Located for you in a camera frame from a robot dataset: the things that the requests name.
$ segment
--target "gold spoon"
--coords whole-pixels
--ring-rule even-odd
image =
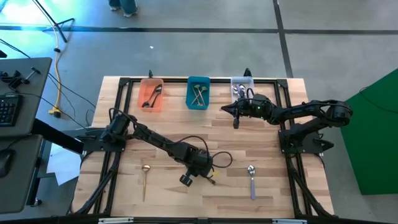
[[[142,197],[142,201],[145,202],[145,189],[147,188],[147,173],[150,170],[150,165],[143,165],[141,167],[141,169],[142,169],[142,171],[144,171],[144,175],[145,175],[145,177],[144,177],[144,194]]]

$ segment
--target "wooden table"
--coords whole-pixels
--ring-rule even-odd
[[[104,77],[93,127],[109,124],[108,109],[114,106],[120,77]],[[293,105],[308,101],[304,80],[287,79]],[[145,113],[137,107],[139,83],[134,84],[129,114],[138,122],[171,140],[188,135],[204,138],[210,153],[228,151],[233,163],[227,169],[216,169],[211,185],[202,177],[193,178],[191,187],[182,185],[179,178],[186,168],[171,159],[166,152],[138,140],[127,143],[119,166],[113,200],[112,216],[131,217],[213,217],[213,218],[288,218],[294,217],[285,158],[279,149],[279,126],[269,125],[261,119],[241,118],[239,129],[233,129],[233,118],[221,111],[231,103],[229,84],[212,83],[210,105],[206,111],[188,110],[185,105],[186,83],[165,83],[163,110]],[[255,92],[268,96],[275,103],[274,87],[270,84],[255,85]],[[123,108],[125,96],[122,97]],[[296,119],[306,122],[311,117]],[[198,147],[201,141],[188,139]],[[98,185],[103,152],[94,152],[81,167],[75,190],[73,209],[80,208]],[[333,213],[325,171],[319,158],[302,154],[308,188],[326,211]],[[228,156],[215,158],[215,164],[228,163]],[[141,166],[152,169],[147,176],[146,200],[142,201],[143,172]],[[247,166],[256,167],[256,197],[250,199],[250,179]],[[104,191],[103,206],[108,194]],[[304,211],[302,194],[298,190],[300,208]]]

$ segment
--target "blue container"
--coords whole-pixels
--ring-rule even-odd
[[[195,85],[200,85],[200,90],[202,86],[207,88],[206,91],[201,93],[205,104],[203,106],[198,106],[198,101],[195,100],[193,104],[192,101],[196,98],[196,95],[199,95],[198,89],[194,88]],[[203,103],[201,97],[198,97],[199,102]],[[205,110],[209,106],[210,102],[210,78],[209,77],[188,77],[187,82],[187,97],[185,100],[185,104],[187,104],[188,109],[190,110]]]

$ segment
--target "clear container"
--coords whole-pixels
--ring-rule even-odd
[[[249,91],[249,96],[246,95],[248,88],[251,88],[254,91],[254,81],[252,77],[231,77],[231,86],[229,89],[231,90],[231,99],[232,103],[234,103],[240,96],[239,96],[239,87],[243,85],[245,88],[245,97],[252,98],[252,94]]]

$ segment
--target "orange container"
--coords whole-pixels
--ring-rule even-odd
[[[143,78],[139,86],[137,107],[144,112],[162,111],[163,92],[163,79]]]

